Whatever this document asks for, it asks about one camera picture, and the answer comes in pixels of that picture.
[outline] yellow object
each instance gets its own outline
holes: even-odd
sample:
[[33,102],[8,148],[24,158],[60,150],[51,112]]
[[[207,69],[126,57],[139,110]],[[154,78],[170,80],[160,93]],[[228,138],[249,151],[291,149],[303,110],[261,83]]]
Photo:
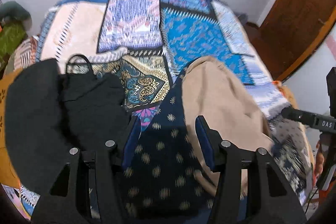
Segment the yellow object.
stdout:
[[7,90],[15,78],[19,75],[22,69],[18,69],[4,76],[0,80],[0,183],[19,188],[19,178],[9,159],[6,141],[5,141],[5,103],[7,97]]

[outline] beige cloth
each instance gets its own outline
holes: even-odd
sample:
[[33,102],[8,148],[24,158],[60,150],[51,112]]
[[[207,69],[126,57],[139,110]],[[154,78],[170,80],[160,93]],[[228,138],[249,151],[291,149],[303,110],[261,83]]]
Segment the beige cloth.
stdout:
[[[203,115],[211,129],[217,130],[223,140],[229,140],[241,149],[255,151],[264,147],[270,151],[273,141],[264,115],[240,80],[217,59],[206,56],[197,59],[186,71],[182,83],[182,101],[185,122],[194,154],[203,170],[217,186],[219,173],[206,166],[195,131],[195,119]],[[210,194],[216,187],[207,182],[201,172],[196,180]],[[247,194],[247,171],[241,174],[241,193]]]

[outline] green cloth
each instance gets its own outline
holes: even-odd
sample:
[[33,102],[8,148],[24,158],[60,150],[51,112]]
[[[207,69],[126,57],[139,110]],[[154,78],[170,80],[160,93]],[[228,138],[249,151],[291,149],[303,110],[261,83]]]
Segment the green cloth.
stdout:
[[0,32],[0,70],[7,64],[8,58],[26,37],[20,22],[6,24]]

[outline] brown wooden panel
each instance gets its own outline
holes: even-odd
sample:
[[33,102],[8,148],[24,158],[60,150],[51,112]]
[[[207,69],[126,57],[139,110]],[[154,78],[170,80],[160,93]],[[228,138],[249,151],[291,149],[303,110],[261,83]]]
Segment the brown wooden panel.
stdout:
[[322,27],[335,6],[336,0],[276,1],[259,29],[263,41],[271,45],[280,64],[277,72],[272,73],[273,77],[282,75],[309,48],[320,31],[325,30]]

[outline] clothing pile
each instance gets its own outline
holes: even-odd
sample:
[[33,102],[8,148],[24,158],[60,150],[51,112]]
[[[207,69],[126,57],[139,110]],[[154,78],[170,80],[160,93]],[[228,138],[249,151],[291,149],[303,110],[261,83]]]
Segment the clothing pile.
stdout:
[[[204,162],[198,115],[239,148],[272,153],[302,204],[312,188],[304,128],[281,117],[290,103],[220,0],[62,0],[9,63],[24,68],[5,119],[29,215],[63,153],[96,149],[130,115],[142,133],[118,184],[132,217],[212,207],[219,175]],[[241,198],[246,185],[243,172]]]

